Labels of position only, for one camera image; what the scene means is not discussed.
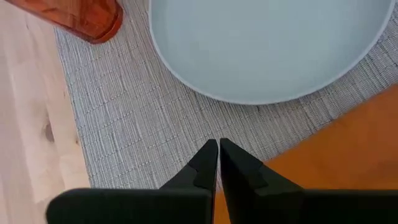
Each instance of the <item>bowl rim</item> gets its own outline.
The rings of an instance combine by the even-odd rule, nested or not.
[[[152,43],[155,47],[155,51],[157,53],[157,55],[160,57],[161,61],[163,62],[163,64],[167,67],[167,69],[171,72],[171,74],[177,78],[180,82],[182,82],[185,86],[189,87],[190,89],[194,90],[197,93],[200,93],[204,96],[210,97],[212,99],[218,100],[218,101],[222,101],[222,102],[226,102],[226,103],[233,103],[233,104],[237,104],[237,105],[268,105],[268,104],[273,104],[273,103],[281,103],[281,102],[286,102],[286,101],[290,101],[290,100],[295,100],[297,98],[309,95],[311,93],[315,93],[318,90],[321,90],[322,88],[332,84],[333,82],[337,81],[338,79],[340,79],[341,77],[343,77],[344,75],[346,75],[350,70],[352,70],[355,66],[357,66],[357,64],[362,61],[362,59],[365,58],[365,56],[367,56],[367,54],[372,50],[372,48],[377,44],[378,40],[380,39],[381,35],[384,33],[385,29],[387,28],[387,25],[392,17],[392,13],[394,12],[394,8],[395,8],[395,4],[396,4],[396,0],[390,0],[390,6],[389,6],[389,10],[386,14],[386,17],[384,18],[384,22],[382,23],[379,31],[377,32],[375,38],[371,41],[371,43],[363,50],[363,52],[359,55],[359,57],[354,60],[354,62],[352,62],[350,65],[348,65],[343,71],[341,71],[340,73],[336,74],[335,76],[331,77],[330,79],[324,81],[321,84],[315,85],[312,88],[308,88],[305,91],[302,91],[300,93],[297,93],[295,95],[292,95],[290,97],[281,97],[281,98],[274,98],[274,99],[265,99],[265,100],[254,100],[254,101],[241,101],[241,100],[232,100],[232,99],[225,99],[223,97],[220,96],[215,96],[212,95],[210,93],[207,93],[205,91],[202,91],[201,89],[191,85],[188,81],[186,81],[185,79],[183,79],[168,63],[168,61],[166,60],[166,58],[163,56],[155,35],[154,35],[154,31],[153,31],[153,23],[152,23],[152,1],[153,0],[149,0],[149,12],[148,12],[148,17],[149,17],[149,31],[150,31],[150,37],[152,39]]]

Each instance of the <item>textured fabric mat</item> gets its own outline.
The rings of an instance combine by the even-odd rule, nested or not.
[[[241,106],[183,86],[154,51],[147,0],[120,2],[124,24],[103,45],[56,30],[93,187],[160,187],[209,138],[270,159],[398,82],[398,7],[370,54],[337,82],[286,103]]]

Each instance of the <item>gray placemat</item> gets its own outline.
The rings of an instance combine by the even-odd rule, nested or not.
[[[286,103],[240,106],[183,86],[154,51],[147,0],[121,4],[124,24],[106,44],[56,30],[93,187],[160,187],[209,138],[270,159],[398,82],[398,7],[370,54],[337,82]]]

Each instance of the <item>white bowl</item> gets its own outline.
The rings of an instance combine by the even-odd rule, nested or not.
[[[395,0],[150,0],[150,32],[186,86],[245,105],[292,100],[372,48]]]

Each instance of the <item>orange cutting board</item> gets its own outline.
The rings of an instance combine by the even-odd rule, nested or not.
[[[398,189],[398,85],[266,165],[306,189]],[[220,192],[215,224],[224,223]]]

